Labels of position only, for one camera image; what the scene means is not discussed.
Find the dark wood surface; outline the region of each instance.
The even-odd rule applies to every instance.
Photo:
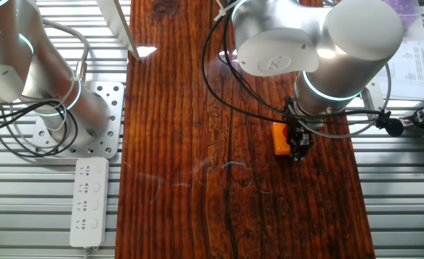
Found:
[[[350,140],[315,137],[301,163],[277,157],[270,122],[232,112],[207,92],[201,49],[217,13],[212,0],[132,1],[137,44],[157,50],[129,64],[116,259],[374,258]],[[206,58],[213,89],[276,117],[218,60],[220,37]],[[246,78],[280,108],[295,75]]]

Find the wooden table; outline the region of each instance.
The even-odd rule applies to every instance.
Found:
[[[270,122],[232,112],[207,92],[201,49],[217,14],[212,0],[132,1],[137,44],[157,49],[129,64],[116,259],[374,258],[350,140],[315,137],[301,163],[277,157]],[[207,52],[213,89],[279,118],[218,60],[220,31]],[[280,108],[295,75],[246,78]]]

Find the orange block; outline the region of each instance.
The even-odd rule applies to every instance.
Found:
[[[276,155],[289,155],[290,154],[290,145],[287,144],[285,139],[286,124],[273,122],[271,126],[272,131],[272,141],[275,145],[275,154]]]

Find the socket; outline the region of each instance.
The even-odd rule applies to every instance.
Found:
[[[72,247],[99,246],[104,241],[108,174],[109,162],[105,158],[76,161],[70,227]]]

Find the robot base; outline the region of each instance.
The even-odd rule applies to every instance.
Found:
[[[58,158],[112,158],[118,151],[119,130],[124,101],[124,86],[112,82],[86,82],[86,88],[100,95],[108,104],[110,120],[106,131],[88,145],[71,146],[68,150],[56,155]],[[57,142],[50,136],[40,117],[34,127],[32,142],[38,146],[55,146]]]

